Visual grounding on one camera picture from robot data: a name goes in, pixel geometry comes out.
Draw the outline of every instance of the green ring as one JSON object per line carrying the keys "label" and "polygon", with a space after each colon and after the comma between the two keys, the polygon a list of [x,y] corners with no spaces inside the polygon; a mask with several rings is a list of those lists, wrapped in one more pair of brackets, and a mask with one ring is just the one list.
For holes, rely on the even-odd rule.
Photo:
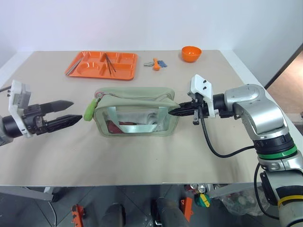
{"label": "green ring", "polygon": [[292,155],[293,153],[295,153],[297,151],[297,146],[294,145],[292,148],[290,148],[289,150],[277,153],[277,154],[271,154],[271,155],[261,155],[258,154],[258,156],[262,159],[276,159],[276,158],[283,158],[289,155]]}

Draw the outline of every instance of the orange handle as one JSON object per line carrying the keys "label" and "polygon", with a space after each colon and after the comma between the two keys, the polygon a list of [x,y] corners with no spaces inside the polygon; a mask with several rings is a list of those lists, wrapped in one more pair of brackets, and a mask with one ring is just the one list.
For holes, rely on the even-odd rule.
{"label": "orange handle", "polygon": [[153,63],[153,69],[157,71],[160,70],[160,65],[158,64],[158,60],[156,58],[153,59]]}

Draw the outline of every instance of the black cable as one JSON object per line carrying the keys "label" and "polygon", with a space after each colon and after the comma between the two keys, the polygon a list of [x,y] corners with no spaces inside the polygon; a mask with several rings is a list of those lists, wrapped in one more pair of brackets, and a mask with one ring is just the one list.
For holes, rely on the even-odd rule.
{"label": "black cable", "polygon": [[270,215],[268,214],[264,208],[262,207],[262,204],[261,204],[261,201],[260,201],[260,197],[259,197],[259,193],[258,193],[258,189],[257,189],[257,175],[258,175],[258,170],[260,168],[260,163],[257,164],[257,167],[256,167],[256,171],[255,171],[255,174],[254,174],[254,189],[255,189],[255,194],[256,194],[256,198],[257,198],[257,202],[258,202],[258,205],[261,209],[261,211],[268,217],[270,218],[273,218],[273,219],[276,219],[276,220],[280,220],[279,217],[276,217],[276,216],[273,216],[273,215]]}
{"label": "black cable", "polygon": [[220,155],[219,153],[217,153],[215,151],[215,149],[213,148],[213,146],[212,146],[212,144],[211,144],[211,142],[209,140],[209,137],[208,137],[208,134],[207,134],[207,130],[206,130],[206,126],[205,126],[205,121],[204,121],[204,118],[203,118],[203,113],[202,113],[202,107],[201,106],[199,106],[199,113],[200,113],[200,119],[201,119],[201,124],[202,124],[202,128],[203,128],[205,140],[206,140],[206,142],[208,144],[209,149],[213,152],[214,155],[216,155],[218,157],[223,157],[223,158],[224,157],[231,157],[231,156],[234,156],[236,154],[239,154],[242,151],[255,148],[254,146],[248,146],[248,147],[242,148],[240,150],[237,150],[235,152],[232,152],[232,153],[230,153],[228,155]]}
{"label": "black cable", "polygon": [[0,92],[2,92],[2,91],[6,91],[6,90],[8,90],[8,89],[11,89],[11,86],[4,87],[4,88],[0,89]]}

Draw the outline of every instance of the orange tray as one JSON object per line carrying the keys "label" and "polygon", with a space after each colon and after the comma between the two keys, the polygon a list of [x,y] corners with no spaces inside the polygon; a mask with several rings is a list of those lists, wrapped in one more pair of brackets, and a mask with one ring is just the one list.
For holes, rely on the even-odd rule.
{"label": "orange tray", "polygon": [[[114,72],[113,68],[110,66],[112,74],[109,73],[105,53],[116,70],[116,72]],[[131,80],[134,78],[138,56],[135,53],[82,51],[78,53],[64,73],[66,74],[81,58],[82,60],[69,75],[70,77]]]}

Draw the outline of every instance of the yellow ring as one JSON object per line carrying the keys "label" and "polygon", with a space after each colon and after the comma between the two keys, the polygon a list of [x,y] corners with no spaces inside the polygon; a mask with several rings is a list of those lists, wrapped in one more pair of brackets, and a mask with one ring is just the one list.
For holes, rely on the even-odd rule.
{"label": "yellow ring", "polygon": [[303,195],[290,195],[290,196],[283,197],[278,202],[278,208],[280,207],[282,202],[285,202],[287,200],[303,200]]}

